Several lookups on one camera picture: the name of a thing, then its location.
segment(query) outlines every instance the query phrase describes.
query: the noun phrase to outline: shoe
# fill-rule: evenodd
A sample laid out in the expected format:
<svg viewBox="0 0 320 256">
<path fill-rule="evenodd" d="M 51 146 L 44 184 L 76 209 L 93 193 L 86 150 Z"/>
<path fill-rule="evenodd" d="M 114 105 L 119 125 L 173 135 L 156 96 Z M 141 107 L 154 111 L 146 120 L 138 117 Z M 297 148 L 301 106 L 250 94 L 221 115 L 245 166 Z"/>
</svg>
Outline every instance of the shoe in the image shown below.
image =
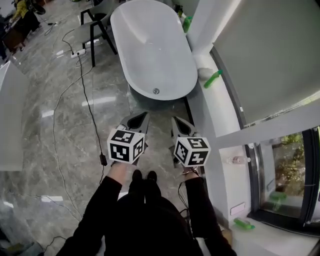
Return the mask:
<svg viewBox="0 0 320 256">
<path fill-rule="evenodd" d="M 148 180 L 154 180 L 157 182 L 157 174 L 154 170 L 149 171 L 148 176 L 146 177 Z"/>
<path fill-rule="evenodd" d="M 132 174 L 132 181 L 142 180 L 142 173 L 140 170 L 135 170 Z"/>
</svg>

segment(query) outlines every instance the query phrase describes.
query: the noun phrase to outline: black window frame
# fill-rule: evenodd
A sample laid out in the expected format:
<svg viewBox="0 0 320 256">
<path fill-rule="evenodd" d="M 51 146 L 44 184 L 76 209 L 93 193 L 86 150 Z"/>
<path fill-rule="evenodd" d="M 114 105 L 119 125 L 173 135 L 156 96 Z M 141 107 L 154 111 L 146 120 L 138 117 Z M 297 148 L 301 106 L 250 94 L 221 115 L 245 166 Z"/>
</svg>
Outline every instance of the black window frame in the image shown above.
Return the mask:
<svg viewBox="0 0 320 256">
<path fill-rule="evenodd" d="M 241 111 L 241 103 L 232 83 L 228 70 L 224 65 L 217 49 L 213 46 L 210 51 L 217 68 L 222 70 L 222 79 L 234 106 L 240 129 L 245 129 L 247 121 Z M 244 145 L 247 157 L 251 158 L 248 163 L 250 192 L 251 192 L 251 212 L 247 215 L 256 221 L 283 229 L 289 232 L 303 234 L 312 237 L 320 237 L 320 223 L 311 223 L 312 216 L 318 200 L 320 184 L 320 138 L 319 132 L 313 129 L 302 131 L 304 158 L 305 158 L 305 182 L 304 195 L 302 200 L 300 217 L 289 217 L 260 208 L 261 186 L 259 166 L 261 165 L 261 155 L 255 144 Z"/>
</svg>

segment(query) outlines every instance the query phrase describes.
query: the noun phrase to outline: white cube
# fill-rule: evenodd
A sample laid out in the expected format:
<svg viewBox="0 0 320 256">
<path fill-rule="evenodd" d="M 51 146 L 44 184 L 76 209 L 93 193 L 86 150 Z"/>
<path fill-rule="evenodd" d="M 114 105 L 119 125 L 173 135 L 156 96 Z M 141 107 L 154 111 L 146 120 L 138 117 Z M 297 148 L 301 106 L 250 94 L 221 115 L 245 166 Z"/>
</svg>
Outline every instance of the white cube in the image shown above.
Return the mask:
<svg viewBox="0 0 320 256">
<path fill-rule="evenodd" d="M 112 129 L 107 145 L 109 159 L 132 164 L 145 151 L 145 134 Z"/>
<path fill-rule="evenodd" d="M 211 147 L 203 137 L 178 137 L 175 143 L 174 155 L 184 167 L 204 166 Z"/>
</svg>

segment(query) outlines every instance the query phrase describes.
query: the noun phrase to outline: chair seat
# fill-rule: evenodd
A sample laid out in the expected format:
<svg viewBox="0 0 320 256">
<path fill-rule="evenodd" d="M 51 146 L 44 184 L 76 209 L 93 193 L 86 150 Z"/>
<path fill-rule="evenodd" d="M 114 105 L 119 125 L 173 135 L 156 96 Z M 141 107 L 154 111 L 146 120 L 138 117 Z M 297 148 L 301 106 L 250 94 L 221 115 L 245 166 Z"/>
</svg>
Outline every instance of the chair seat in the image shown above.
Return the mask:
<svg viewBox="0 0 320 256">
<path fill-rule="evenodd" d="M 78 42 L 85 44 L 90 41 L 90 25 L 93 23 L 95 23 L 95 21 L 85 23 L 74 30 L 74 36 Z M 101 37 L 102 34 L 99 25 L 95 25 L 93 28 L 94 39 Z"/>
</svg>

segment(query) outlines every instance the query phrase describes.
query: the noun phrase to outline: gray chair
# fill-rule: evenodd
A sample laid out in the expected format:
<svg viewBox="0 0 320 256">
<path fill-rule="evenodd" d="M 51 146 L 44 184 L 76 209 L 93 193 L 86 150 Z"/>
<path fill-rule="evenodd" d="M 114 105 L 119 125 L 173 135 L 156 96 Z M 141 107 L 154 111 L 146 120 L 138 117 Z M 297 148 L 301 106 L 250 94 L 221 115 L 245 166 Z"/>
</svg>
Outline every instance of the gray chair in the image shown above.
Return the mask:
<svg viewBox="0 0 320 256">
<path fill-rule="evenodd" d="M 94 40 L 102 37 L 106 39 L 109 43 L 113 53 L 116 55 L 117 50 L 115 49 L 114 45 L 112 44 L 110 37 L 107 34 L 105 27 L 108 25 L 108 21 L 110 20 L 110 16 L 113 11 L 118 7 L 118 4 L 115 3 L 115 0 L 103 0 L 100 4 L 84 10 L 81 12 L 81 26 L 77 27 L 74 30 L 74 35 L 77 41 L 82 43 L 82 48 L 86 48 L 86 43 L 90 42 L 91 45 L 91 60 L 92 66 L 96 65 L 95 62 L 95 45 Z M 88 13 L 91 18 L 91 22 L 84 23 L 84 14 Z M 105 14 L 101 20 L 96 20 L 94 18 L 95 14 Z"/>
</svg>

